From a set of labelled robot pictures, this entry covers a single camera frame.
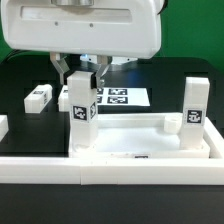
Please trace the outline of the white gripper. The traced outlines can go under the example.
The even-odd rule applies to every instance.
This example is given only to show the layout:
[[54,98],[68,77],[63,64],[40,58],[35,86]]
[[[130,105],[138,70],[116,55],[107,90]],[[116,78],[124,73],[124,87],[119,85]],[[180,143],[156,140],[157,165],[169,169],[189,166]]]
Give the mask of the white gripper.
[[13,49],[58,52],[50,60],[64,84],[64,53],[97,57],[96,86],[112,57],[151,58],[161,47],[162,0],[1,0],[5,42]]

